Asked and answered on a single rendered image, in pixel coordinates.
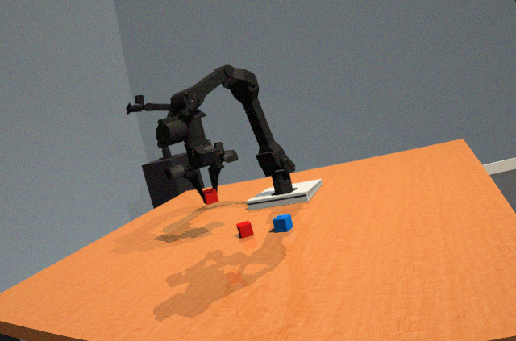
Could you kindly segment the blue cube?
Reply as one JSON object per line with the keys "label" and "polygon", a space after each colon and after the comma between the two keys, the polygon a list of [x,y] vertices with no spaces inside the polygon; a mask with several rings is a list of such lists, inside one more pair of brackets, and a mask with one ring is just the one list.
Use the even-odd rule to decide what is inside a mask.
{"label": "blue cube", "polygon": [[274,231],[288,232],[293,227],[293,222],[290,214],[280,214],[273,220]]}

